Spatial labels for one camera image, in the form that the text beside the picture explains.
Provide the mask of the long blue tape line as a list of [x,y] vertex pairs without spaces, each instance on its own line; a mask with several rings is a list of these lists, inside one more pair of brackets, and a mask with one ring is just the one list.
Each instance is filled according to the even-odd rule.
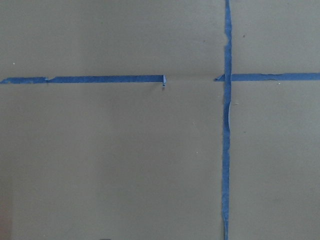
[[230,203],[230,106],[232,100],[232,16],[230,1],[225,1],[224,32],[227,43],[224,47],[224,93],[223,93],[223,136],[222,136],[222,189],[221,214],[223,239],[229,239]]

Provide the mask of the crossing blue tape line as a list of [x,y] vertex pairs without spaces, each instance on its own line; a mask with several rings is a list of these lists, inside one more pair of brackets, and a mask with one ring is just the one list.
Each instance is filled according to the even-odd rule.
[[[320,74],[315,73],[239,73],[232,74],[234,82],[254,81],[317,81]],[[47,77],[8,77],[0,81],[6,84],[86,84],[86,83],[162,83],[167,84],[165,75],[117,75],[117,76],[56,76],[52,79]]]

